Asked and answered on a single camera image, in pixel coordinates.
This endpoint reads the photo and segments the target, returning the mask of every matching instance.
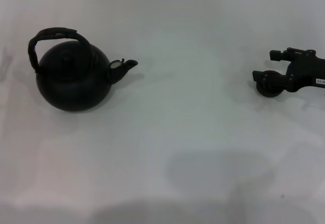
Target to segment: kettle spout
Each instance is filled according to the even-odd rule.
[[[114,84],[120,81],[127,72],[134,68],[138,62],[136,60],[127,60],[124,62],[124,59],[121,61],[115,60],[109,64],[107,78],[109,84]]]

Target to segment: white table surface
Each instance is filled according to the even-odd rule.
[[[57,110],[27,56],[54,26],[139,65]],[[0,223],[324,223],[325,90],[252,82],[287,47],[325,58],[325,0],[0,0]]]

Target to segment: black kettle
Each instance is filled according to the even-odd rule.
[[[35,45],[40,40],[74,39],[49,49],[40,63]],[[48,103],[65,111],[87,110],[105,98],[112,84],[121,80],[138,62],[115,60],[91,45],[76,30],[53,27],[40,31],[28,44],[36,82]]]

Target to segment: table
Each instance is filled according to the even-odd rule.
[[[0,222],[323,223],[325,90],[267,99],[251,72],[286,71],[272,49],[324,58],[324,6],[0,0]],[[57,110],[27,56],[54,26],[139,65],[98,107]]]

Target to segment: kettle handle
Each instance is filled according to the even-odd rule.
[[[37,35],[32,38],[28,44],[28,55],[32,68],[34,68],[35,72],[40,72],[40,65],[37,59],[37,55],[35,52],[35,46],[40,40],[57,40],[57,39],[73,39],[78,40],[81,44],[83,44],[90,52],[90,59],[92,62],[96,62],[96,53],[92,48],[91,44],[80,34],[77,33],[76,30],[65,28],[65,27],[52,27],[46,28],[37,33]]]

